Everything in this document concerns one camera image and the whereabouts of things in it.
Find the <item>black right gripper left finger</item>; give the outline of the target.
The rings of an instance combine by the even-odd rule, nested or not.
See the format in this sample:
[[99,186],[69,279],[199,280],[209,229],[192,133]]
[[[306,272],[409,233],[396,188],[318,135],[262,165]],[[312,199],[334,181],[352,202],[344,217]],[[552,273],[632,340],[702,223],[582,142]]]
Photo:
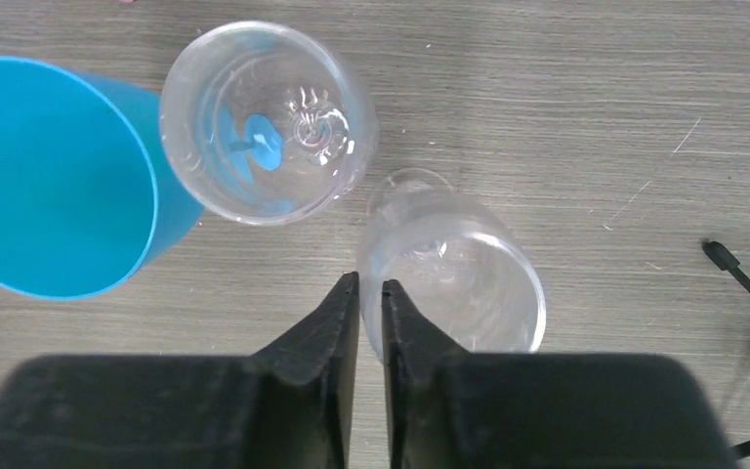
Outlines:
[[359,278],[260,351],[48,355],[0,387],[0,468],[344,468]]

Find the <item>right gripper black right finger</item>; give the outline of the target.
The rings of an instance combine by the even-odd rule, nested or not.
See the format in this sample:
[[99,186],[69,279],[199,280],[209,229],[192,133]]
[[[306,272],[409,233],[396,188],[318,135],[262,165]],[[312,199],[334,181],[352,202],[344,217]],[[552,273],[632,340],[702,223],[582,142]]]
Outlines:
[[688,370],[642,354],[471,353],[381,296],[394,468],[733,468]]

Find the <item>clear wine glass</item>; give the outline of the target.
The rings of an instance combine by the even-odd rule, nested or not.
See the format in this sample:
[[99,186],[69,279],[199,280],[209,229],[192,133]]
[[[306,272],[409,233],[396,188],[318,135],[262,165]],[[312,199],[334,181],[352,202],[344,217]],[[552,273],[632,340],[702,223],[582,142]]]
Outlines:
[[380,182],[367,203],[355,267],[366,336],[379,360],[381,287],[391,279],[470,352],[533,353],[543,341],[543,286],[512,231],[434,171],[404,168]]
[[354,70],[291,27],[237,21],[189,43],[160,94],[177,178],[218,215],[280,226],[316,214],[364,177],[379,123]]

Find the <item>blue plastic wine glass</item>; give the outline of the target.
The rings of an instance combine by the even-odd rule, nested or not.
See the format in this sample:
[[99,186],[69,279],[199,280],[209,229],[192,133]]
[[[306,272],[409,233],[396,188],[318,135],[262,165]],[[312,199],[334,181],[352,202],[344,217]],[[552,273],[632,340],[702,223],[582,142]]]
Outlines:
[[0,56],[0,286],[96,296],[183,239],[202,211],[163,151],[155,93]]

